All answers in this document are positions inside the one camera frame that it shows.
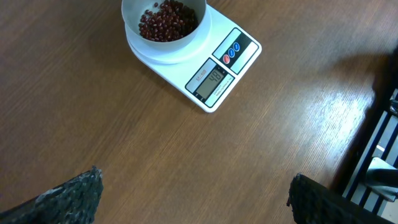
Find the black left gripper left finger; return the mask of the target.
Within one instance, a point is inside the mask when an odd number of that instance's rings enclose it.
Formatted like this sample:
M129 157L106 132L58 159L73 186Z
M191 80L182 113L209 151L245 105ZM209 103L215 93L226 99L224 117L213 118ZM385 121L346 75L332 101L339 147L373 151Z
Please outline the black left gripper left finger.
M4 212L1 224L93 223L104 186L102 171L90 170Z

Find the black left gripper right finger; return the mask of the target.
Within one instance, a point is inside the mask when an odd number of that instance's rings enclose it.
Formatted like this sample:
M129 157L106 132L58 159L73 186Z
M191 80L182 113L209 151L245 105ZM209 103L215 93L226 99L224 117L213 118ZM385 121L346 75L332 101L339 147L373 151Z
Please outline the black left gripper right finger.
M290 183L287 206L297 224L392 224L302 174Z

